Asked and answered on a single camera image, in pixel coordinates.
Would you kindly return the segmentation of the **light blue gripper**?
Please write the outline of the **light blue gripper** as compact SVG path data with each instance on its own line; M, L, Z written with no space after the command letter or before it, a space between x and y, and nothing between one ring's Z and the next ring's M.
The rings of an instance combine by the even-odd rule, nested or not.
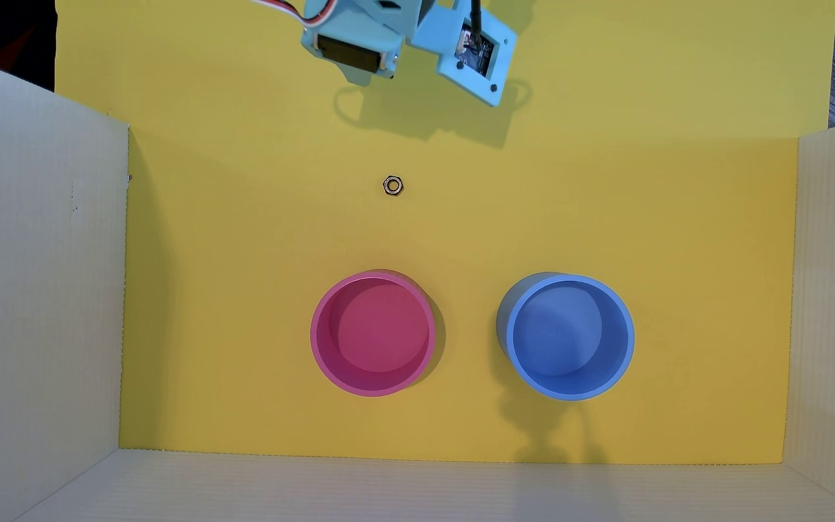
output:
M410 43L432 1L335 1L331 15L305 28L302 46L335 65L355 86L391 79L403 47Z

